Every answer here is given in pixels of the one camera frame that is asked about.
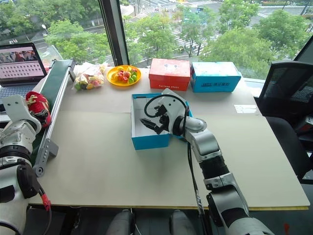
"box lid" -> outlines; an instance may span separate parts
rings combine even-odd
[[[151,63],[149,78],[158,81],[171,79],[171,81],[176,82],[189,82],[189,61],[155,58]]]
[[[233,62],[193,62],[192,69],[197,77],[241,77]]]

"red shoe box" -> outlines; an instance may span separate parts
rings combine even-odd
[[[189,61],[153,59],[149,79],[151,88],[186,91],[190,81]]]

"laptop screen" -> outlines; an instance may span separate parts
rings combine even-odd
[[[46,76],[33,44],[0,46],[0,84],[36,82]]]

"laptop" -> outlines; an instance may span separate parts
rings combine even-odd
[[[25,97],[46,75],[33,43],[0,46],[0,105],[6,96],[20,94]]]

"glass window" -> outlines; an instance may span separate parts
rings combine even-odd
[[[292,60],[313,34],[313,8],[291,1],[120,0],[129,61],[232,61],[265,79],[271,61]]]
[[[46,66],[54,58],[113,65],[98,0],[1,1],[0,44],[26,42]]]

